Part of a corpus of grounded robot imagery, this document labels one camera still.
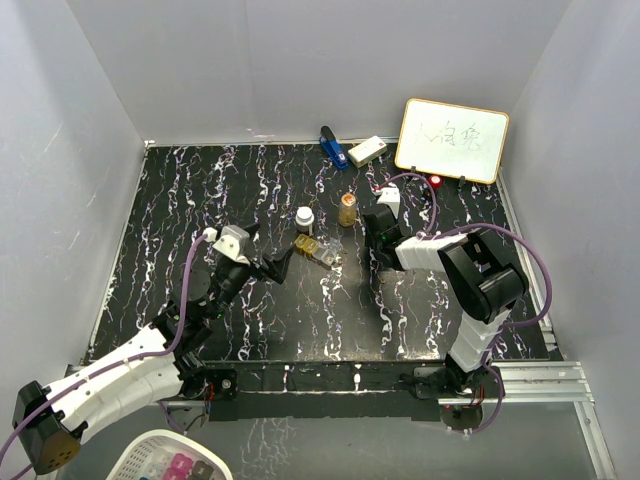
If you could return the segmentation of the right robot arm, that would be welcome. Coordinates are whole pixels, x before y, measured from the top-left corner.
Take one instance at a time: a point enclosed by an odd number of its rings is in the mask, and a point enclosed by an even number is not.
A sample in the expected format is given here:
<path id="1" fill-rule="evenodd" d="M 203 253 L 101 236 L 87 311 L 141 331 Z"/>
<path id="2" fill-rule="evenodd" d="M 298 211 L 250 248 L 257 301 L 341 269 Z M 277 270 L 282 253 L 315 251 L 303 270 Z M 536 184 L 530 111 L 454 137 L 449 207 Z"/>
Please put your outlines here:
<path id="1" fill-rule="evenodd" d="M 471 395 L 488 374 L 490 345 L 528 291 L 528 278 L 498 251 L 500 239 L 491 230 L 474 227 L 439 238 L 409 237 L 388 205 L 373 207 L 363 219 L 366 245 L 376 260 L 396 271 L 443 273 L 462 308 L 443 366 L 429 374 L 401 375 L 403 387 L 423 398 Z"/>

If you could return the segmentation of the white cap pill bottle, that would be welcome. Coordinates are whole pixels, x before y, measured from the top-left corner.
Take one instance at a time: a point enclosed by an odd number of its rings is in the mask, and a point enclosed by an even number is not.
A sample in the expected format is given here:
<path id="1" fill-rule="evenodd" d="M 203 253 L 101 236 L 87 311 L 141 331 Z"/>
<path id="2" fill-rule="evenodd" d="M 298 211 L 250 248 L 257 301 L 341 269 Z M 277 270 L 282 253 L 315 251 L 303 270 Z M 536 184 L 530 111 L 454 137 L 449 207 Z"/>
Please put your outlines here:
<path id="1" fill-rule="evenodd" d="M 307 236 L 313 235 L 313 225 L 315 216 L 312 209 L 308 206 L 301 206 L 296 211 L 295 224 L 299 233 Z"/>

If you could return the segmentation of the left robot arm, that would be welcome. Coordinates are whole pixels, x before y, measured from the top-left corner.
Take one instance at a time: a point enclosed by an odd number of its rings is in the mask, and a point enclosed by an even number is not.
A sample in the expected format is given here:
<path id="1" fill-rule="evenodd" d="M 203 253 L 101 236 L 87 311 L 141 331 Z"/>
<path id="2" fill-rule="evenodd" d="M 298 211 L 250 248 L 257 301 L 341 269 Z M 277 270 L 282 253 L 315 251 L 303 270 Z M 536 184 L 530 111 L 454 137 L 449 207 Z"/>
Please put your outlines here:
<path id="1" fill-rule="evenodd" d="M 189 248 L 179 292 L 130 340 L 100 360 L 48 385 L 31 381 L 17 393 L 13 431 L 38 476 L 66 465 L 95 434 L 148 405 L 200 396 L 207 376 L 196 350 L 250 279 L 284 282 L 292 247 L 261 258 L 245 250 L 260 226 L 206 228 Z"/>

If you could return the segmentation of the clear jar of yellow capsules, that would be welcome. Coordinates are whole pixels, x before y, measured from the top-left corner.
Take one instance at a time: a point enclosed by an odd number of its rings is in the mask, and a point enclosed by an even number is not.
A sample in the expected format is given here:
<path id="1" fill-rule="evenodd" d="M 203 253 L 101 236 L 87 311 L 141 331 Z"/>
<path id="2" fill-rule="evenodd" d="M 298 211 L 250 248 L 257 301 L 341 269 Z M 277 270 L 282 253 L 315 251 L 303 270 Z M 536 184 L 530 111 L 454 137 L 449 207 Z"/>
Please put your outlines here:
<path id="1" fill-rule="evenodd" d="M 340 199 L 338 208 L 338 223 L 342 227 L 350 227 L 355 224 L 358 214 L 357 198 L 352 193 L 344 194 Z"/>

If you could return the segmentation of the yellow clear weekly pill organizer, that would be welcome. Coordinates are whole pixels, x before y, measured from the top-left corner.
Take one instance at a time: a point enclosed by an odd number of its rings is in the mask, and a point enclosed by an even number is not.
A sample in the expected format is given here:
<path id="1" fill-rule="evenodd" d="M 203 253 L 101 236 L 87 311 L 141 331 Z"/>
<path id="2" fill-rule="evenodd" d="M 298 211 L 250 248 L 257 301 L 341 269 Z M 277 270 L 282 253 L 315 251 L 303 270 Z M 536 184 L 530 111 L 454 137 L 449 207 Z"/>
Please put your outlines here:
<path id="1" fill-rule="evenodd" d="M 299 254 L 327 268 L 339 263 L 339 252 L 336 248 L 320 243 L 305 234 L 300 234 L 296 238 L 294 246 Z"/>

